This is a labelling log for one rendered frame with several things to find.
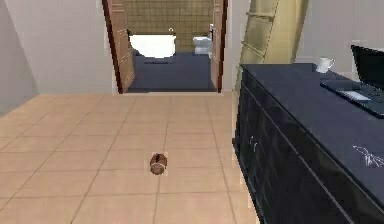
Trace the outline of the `white toilet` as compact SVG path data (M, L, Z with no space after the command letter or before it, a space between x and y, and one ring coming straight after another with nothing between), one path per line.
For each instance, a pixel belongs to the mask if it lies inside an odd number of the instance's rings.
M201 36L193 37L194 52L196 54L212 53L213 25L209 25L209 32Z

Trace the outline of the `black laptop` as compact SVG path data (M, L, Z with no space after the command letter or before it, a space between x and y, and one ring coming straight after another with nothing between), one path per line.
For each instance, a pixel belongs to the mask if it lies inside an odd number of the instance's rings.
M352 45L359 81L328 79L320 86L356 105L378 119L384 119L384 51Z

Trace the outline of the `brown wooden room door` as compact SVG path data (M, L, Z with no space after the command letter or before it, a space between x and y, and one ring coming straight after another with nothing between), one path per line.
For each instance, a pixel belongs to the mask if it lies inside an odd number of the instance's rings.
M117 91L125 93L135 79L133 48L126 21L124 0L102 0Z

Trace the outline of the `brown ball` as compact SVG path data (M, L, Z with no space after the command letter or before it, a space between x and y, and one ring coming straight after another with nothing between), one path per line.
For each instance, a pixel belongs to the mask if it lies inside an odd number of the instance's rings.
M161 175L167 167L167 157L164 154L156 153L150 160L150 171L154 175Z

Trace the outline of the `white bathtub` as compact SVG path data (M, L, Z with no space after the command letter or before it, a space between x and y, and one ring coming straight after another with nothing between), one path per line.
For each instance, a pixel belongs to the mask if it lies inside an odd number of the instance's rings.
M130 43L141 55L149 58L168 58L176 52L173 34L132 34Z

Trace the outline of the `black chest of drawers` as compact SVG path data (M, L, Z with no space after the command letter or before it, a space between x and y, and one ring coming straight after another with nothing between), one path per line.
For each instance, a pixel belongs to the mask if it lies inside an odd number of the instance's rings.
M320 86L313 65L242 66L238 163L260 224L384 224L384 119Z

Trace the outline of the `white mug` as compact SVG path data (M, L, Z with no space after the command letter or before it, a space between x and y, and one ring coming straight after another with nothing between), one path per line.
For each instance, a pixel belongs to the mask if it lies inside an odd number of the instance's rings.
M327 73L328 70L334 65L334 63L334 59L321 57L317 65L316 71L319 73Z

